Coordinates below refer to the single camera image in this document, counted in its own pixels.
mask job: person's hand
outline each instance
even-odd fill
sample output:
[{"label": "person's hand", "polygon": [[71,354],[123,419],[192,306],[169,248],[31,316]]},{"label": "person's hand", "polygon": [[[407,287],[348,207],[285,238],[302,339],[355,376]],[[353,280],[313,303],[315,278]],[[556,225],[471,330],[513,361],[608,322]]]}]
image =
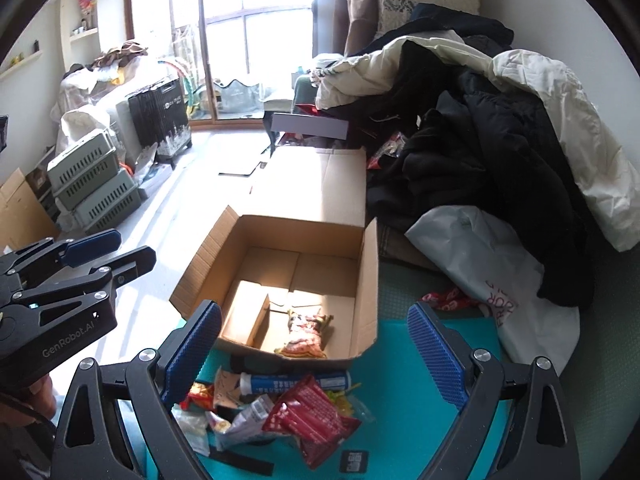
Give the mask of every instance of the person's hand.
[{"label": "person's hand", "polygon": [[[38,413],[52,418],[56,414],[56,399],[53,396],[53,383],[47,374],[29,387],[31,397],[22,403]],[[30,416],[12,410],[0,402],[0,423],[19,428],[34,422]]]}]

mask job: window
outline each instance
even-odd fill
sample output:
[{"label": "window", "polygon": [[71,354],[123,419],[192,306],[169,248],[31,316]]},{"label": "window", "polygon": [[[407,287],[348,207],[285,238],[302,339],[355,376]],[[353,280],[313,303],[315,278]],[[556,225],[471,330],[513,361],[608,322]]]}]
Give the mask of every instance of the window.
[{"label": "window", "polygon": [[[292,97],[291,73],[313,57],[313,0],[202,0],[204,24],[199,23],[198,0],[130,2],[132,32],[149,45],[150,54],[182,57],[177,50],[183,55],[190,44],[198,101],[192,118],[211,111],[210,92],[217,118],[261,118],[270,94]],[[194,46],[200,45],[201,25],[211,90],[205,85],[201,51]]]}]

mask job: curtain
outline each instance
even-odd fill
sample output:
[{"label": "curtain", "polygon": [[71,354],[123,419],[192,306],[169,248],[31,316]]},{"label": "curtain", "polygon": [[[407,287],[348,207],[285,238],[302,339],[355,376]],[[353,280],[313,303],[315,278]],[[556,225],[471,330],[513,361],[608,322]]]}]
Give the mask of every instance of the curtain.
[{"label": "curtain", "polygon": [[319,53],[331,50],[348,56],[374,39],[378,30],[378,0],[317,0],[317,3]]}]

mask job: wall shelf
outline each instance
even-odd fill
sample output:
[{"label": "wall shelf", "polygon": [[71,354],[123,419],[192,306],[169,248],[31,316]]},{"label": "wall shelf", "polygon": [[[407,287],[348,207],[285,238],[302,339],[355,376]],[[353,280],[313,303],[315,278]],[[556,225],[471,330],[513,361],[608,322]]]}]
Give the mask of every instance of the wall shelf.
[{"label": "wall shelf", "polygon": [[16,63],[15,65],[9,67],[4,72],[0,73],[0,81],[5,77],[9,77],[12,73],[16,72],[21,67],[28,65],[32,61],[36,61],[40,56],[42,56],[42,51],[38,51],[35,54],[31,54],[30,56],[25,57],[22,61]]},{"label": "wall shelf", "polygon": [[82,38],[87,38],[87,37],[92,36],[92,35],[97,34],[97,33],[98,33],[98,27],[90,28],[89,30],[81,32],[80,34],[73,34],[69,38],[69,41],[71,43],[73,43],[74,41],[82,40]]}]

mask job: brown curtain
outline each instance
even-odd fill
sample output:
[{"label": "brown curtain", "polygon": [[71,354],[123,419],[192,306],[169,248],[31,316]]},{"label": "brown curtain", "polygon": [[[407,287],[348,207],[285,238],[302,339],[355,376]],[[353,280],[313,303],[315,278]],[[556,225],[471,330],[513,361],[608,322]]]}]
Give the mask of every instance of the brown curtain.
[{"label": "brown curtain", "polygon": [[378,0],[334,0],[333,52],[353,54],[367,46],[378,29]]}]

